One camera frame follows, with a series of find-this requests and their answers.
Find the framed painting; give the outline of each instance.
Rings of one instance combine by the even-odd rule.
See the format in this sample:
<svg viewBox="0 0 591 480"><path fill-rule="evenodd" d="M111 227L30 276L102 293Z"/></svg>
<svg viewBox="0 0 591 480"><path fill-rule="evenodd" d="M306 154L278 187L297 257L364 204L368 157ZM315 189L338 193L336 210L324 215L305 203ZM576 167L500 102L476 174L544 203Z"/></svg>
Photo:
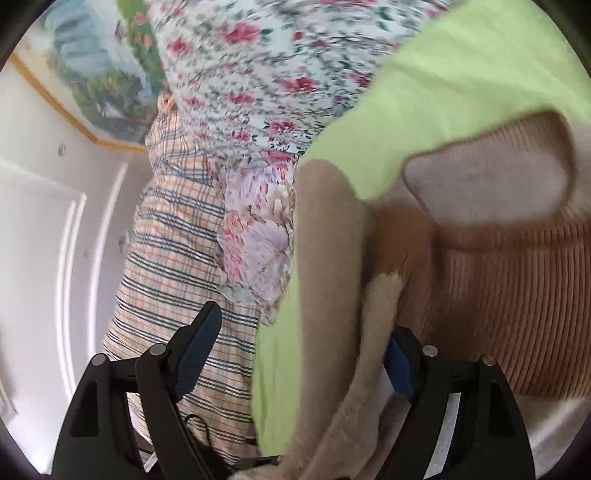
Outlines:
<svg viewBox="0 0 591 480"><path fill-rule="evenodd" d="M144 149L167 84L142 0L56 0L11 60L92 141Z"/></svg>

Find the brown ribbed fabric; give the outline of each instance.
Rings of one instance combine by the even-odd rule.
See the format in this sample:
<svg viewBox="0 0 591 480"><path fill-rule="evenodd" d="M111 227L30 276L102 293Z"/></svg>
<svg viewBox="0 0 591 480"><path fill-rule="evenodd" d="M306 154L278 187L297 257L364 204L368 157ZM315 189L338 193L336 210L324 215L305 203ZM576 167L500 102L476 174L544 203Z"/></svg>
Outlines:
<svg viewBox="0 0 591 480"><path fill-rule="evenodd" d="M398 321L450 359L493 355L514 393L588 395L591 226L439 232Z"/></svg>
<svg viewBox="0 0 591 480"><path fill-rule="evenodd" d="M557 114L541 113L414 157L404 169L404 188L436 225L430 252L401 296L398 323L410 327L421 343L436 345L446 358L493 355L515 394L564 398L591 390L591 216L573 201L591 185L578 181L575 172L584 168L574 158L565 125ZM543 158L552 158L566 176L557 170L547 180L525 181L538 174L532 169ZM511 186L515 179L494 177L495 164L487 170L491 161L502 168L503 161L519 164L514 171L523 176L523 188L519 181L516 189ZM547 171L553 168L543 160L540 164ZM465 168L480 176L466 174ZM489 197L480 194L492 178L497 184ZM466 179L472 183L462 184ZM471 203L454 197L462 189L472 195ZM550 190L551 208L542 215L536 210L542 200L531 199L545 199ZM511 212L520 209L520 198L531 206ZM437 216L447 218L450 208L464 208L457 216L467 221L438 221ZM526 222L528 211L531 221ZM488 221L474 226L473 220L486 218L487 212ZM519 221L494 222L504 216ZM410 223L398 226L412 228Z"/></svg>

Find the lavender floral fabric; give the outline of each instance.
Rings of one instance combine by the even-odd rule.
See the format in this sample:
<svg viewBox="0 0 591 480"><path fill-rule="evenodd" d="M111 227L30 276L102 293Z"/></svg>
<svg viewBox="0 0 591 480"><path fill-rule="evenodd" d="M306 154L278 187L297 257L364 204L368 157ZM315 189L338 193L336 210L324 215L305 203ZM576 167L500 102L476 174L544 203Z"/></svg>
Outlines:
<svg viewBox="0 0 591 480"><path fill-rule="evenodd" d="M289 279L297 159L453 1L147 2L183 126L226 195L225 295L257 301L264 316L276 304Z"/></svg>

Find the plaid fabric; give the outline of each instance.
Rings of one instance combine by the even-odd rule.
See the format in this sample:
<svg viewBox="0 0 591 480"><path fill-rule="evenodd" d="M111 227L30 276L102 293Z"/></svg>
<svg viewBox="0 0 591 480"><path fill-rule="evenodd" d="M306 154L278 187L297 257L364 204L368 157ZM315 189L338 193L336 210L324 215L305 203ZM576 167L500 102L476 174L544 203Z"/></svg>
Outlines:
<svg viewBox="0 0 591 480"><path fill-rule="evenodd" d="M166 343L191 323L206 301L222 308L222 330L197 386L178 407L207 423L212 446L234 463L242 456L252 423L250 387L259 311L229 302L217 292L215 263L224 202L211 186L206 162L184 136L180 119L160 113L146 139L154 176L135 212L117 306L104 346L114 360L135 357L153 343ZM148 436L139 397L129 396L134 427ZM199 419L190 428L206 443Z"/></svg>

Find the white door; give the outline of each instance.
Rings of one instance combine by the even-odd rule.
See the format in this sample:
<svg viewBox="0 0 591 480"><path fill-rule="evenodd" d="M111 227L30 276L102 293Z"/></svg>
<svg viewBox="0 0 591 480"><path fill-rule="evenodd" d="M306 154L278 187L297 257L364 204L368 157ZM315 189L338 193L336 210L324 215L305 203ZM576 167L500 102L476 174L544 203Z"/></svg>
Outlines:
<svg viewBox="0 0 591 480"><path fill-rule="evenodd" d="M7 426L48 472L115 304L143 155L93 145L12 64L0 72L0 382Z"/></svg>

